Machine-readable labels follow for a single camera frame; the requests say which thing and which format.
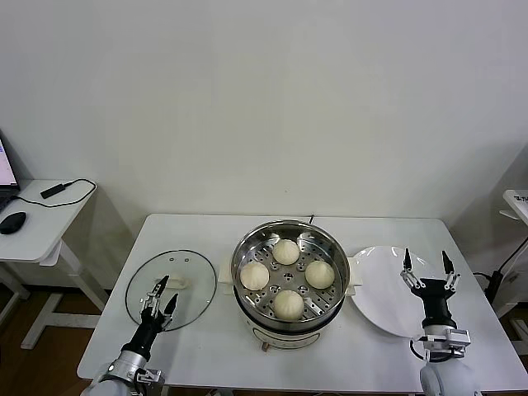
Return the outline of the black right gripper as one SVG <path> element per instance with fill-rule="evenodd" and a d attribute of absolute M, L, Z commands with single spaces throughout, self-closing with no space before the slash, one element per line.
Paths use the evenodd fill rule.
<path fill-rule="evenodd" d="M 455 272 L 454 264 L 446 251 L 442 252 L 442 262 L 446 274 L 445 280 L 421 278 L 414 275 L 409 250 L 405 249 L 403 270 L 400 272 L 404 283 L 412 293 L 422 300 L 425 318 L 422 327 L 432 325 L 455 327 L 447 300 L 455 294 L 453 290 L 460 280 L 460 273 Z"/>

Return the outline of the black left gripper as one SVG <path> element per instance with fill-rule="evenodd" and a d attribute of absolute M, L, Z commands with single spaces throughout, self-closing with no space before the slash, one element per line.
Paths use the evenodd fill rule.
<path fill-rule="evenodd" d="M 131 351 L 143 358 L 151 357 L 152 345 L 156 336 L 164 331 L 172 321 L 177 307 L 178 293 L 168 301 L 163 312 L 159 311 L 161 295 L 166 288 L 169 275 L 165 275 L 154 288 L 146 294 L 140 314 L 141 323 L 131 340 L 124 344 L 122 351 Z"/>

